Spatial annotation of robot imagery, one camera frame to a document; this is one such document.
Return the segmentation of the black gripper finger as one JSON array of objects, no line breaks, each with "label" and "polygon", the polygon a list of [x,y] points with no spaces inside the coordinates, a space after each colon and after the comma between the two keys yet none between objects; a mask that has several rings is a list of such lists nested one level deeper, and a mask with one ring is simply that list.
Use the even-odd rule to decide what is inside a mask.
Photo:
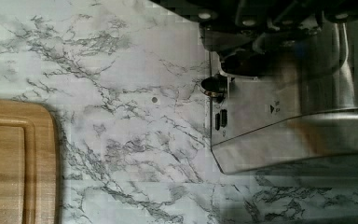
[{"label": "black gripper finger", "polygon": [[358,0],[150,0],[199,25],[203,47],[227,70],[358,20]]}]

